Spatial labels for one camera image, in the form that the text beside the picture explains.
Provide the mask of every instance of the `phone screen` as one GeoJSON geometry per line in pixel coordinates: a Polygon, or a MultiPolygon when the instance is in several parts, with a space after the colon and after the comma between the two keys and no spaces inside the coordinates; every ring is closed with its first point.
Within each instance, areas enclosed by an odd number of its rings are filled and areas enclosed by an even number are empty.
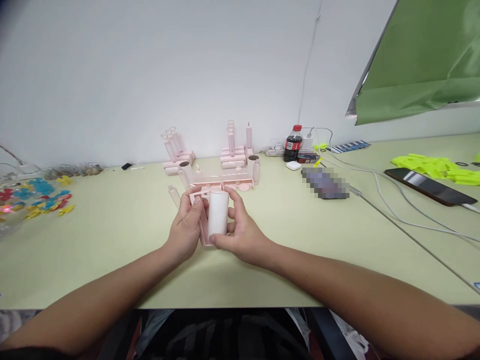
{"type": "Polygon", "coordinates": [[[477,202],[473,197],[467,196],[406,167],[385,170],[385,174],[444,205],[475,204],[477,202]]]}

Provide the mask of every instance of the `desk surface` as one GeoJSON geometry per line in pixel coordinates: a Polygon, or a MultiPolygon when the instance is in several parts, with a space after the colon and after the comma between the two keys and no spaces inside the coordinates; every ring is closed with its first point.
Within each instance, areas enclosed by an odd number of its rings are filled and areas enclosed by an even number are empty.
{"type": "MultiPolygon", "coordinates": [[[[476,154],[480,153],[480,133],[375,142],[367,149],[337,154],[336,156],[342,161],[383,172],[386,169],[396,167],[390,162],[391,159],[409,153],[422,154],[428,157],[450,158],[454,163],[470,164],[468,167],[461,167],[461,169],[480,171],[480,167],[471,165],[475,161],[476,154]]],[[[331,154],[328,153],[326,156],[334,163],[346,166],[334,160],[331,154]]],[[[348,173],[348,179],[352,186],[359,189],[375,207],[391,215],[378,194],[372,174],[351,170],[348,173]]],[[[413,209],[390,181],[381,177],[379,177],[379,181],[383,196],[402,219],[414,224],[444,229],[413,209]]],[[[447,179],[437,179],[436,181],[480,201],[480,186],[458,185],[447,179]]],[[[408,199],[432,218],[460,233],[480,238],[479,214],[461,206],[444,206],[405,185],[401,184],[400,186],[404,189],[408,199]]],[[[480,203],[476,203],[475,206],[480,208],[480,203]]],[[[480,243],[438,231],[414,227],[397,220],[394,221],[447,266],[451,267],[454,272],[470,282],[472,286],[473,283],[480,282],[480,243]]]]}
{"type": "MultiPolygon", "coordinates": [[[[262,156],[260,184],[243,192],[264,233],[283,245],[354,263],[417,286],[451,304],[480,296],[363,199],[314,198],[299,171],[262,156]]],[[[203,171],[219,159],[197,160],[203,171]]],[[[338,170],[344,176],[348,171],[338,170]]],[[[0,241],[0,309],[41,309],[160,247],[177,212],[161,164],[75,178],[75,210],[26,221],[0,241]]],[[[142,308],[309,307],[319,303],[284,279],[233,255],[198,248],[142,308]]]]}

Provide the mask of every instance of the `white wall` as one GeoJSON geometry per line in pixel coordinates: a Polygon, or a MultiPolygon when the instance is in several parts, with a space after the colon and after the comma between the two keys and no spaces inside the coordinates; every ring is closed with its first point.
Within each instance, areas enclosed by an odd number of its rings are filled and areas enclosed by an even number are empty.
{"type": "MultiPolygon", "coordinates": [[[[394,3],[323,0],[301,124],[330,127],[337,144],[480,131],[478,108],[357,127],[344,118],[394,3]]],[[[1,21],[0,144],[39,166],[120,165],[166,160],[160,134],[173,125],[199,157],[226,147],[228,119],[238,130],[251,121],[255,147],[283,137],[318,4],[23,2],[1,21]]]]}

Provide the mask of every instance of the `yellow plastic piece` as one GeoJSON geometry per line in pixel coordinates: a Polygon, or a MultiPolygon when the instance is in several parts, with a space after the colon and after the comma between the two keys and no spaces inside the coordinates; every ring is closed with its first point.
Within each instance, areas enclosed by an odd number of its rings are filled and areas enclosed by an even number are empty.
{"type": "Polygon", "coordinates": [[[75,207],[75,205],[70,205],[70,206],[67,206],[63,209],[60,209],[60,212],[58,213],[58,216],[68,214],[69,212],[71,212],[74,209],[74,207],[75,207]]]}
{"type": "Polygon", "coordinates": [[[21,189],[28,189],[28,190],[33,190],[34,189],[34,187],[32,185],[30,185],[29,183],[20,185],[20,188],[21,189]]]}
{"type": "Polygon", "coordinates": [[[67,175],[62,175],[62,177],[58,177],[56,179],[57,183],[60,183],[62,186],[68,186],[72,183],[72,179],[69,178],[67,175]]]}
{"type": "Polygon", "coordinates": [[[11,210],[12,210],[12,211],[18,211],[18,210],[23,209],[24,206],[25,206],[25,205],[18,204],[18,205],[12,206],[11,210]]]}
{"type": "Polygon", "coordinates": [[[41,213],[42,211],[40,211],[39,209],[30,211],[30,213],[27,216],[25,216],[25,219],[33,219],[34,217],[37,217],[41,213]]]}
{"type": "Polygon", "coordinates": [[[459,168],[447,157],[428,157],[410,153],[408,156],[397,156],[391,162],[399,168],[407,168],[420,174],[427,174],[432,179],[449,179],[461,185],[480,185],[480,171],[459,168]]]}

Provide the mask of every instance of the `green plastic sheet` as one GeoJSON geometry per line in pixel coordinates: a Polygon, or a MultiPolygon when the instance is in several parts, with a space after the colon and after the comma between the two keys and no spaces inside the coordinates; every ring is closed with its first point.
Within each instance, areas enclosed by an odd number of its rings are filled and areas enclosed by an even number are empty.
{"type": "Polygon", "coordinates": [[[399,0],[356,99],[356,125],[479,98],[480,0],[399,0]]]}

